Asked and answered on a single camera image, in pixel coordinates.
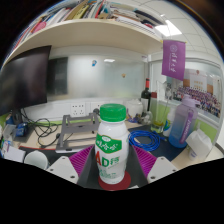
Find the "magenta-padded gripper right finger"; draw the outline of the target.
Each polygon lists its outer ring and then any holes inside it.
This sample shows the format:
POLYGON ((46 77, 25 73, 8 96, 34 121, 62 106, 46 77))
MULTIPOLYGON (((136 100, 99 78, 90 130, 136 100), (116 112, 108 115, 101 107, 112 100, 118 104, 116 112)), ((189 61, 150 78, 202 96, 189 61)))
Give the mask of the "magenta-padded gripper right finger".
POLYGON ((131 176, 131 186, 145 186, 176 171, 177 168, 164 156, 155 157, 137 146, 129 149, 128 173, 131 176))

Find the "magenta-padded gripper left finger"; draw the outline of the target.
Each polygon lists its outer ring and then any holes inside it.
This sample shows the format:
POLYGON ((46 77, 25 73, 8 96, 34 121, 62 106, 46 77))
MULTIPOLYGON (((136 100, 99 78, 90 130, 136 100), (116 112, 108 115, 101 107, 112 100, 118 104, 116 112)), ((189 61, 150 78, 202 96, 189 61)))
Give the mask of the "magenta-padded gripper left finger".
POLYGON ((47 169, 47 171, 77 184, 93 148, 94 146, 91 145, 70 157, 61 156, 47 169))

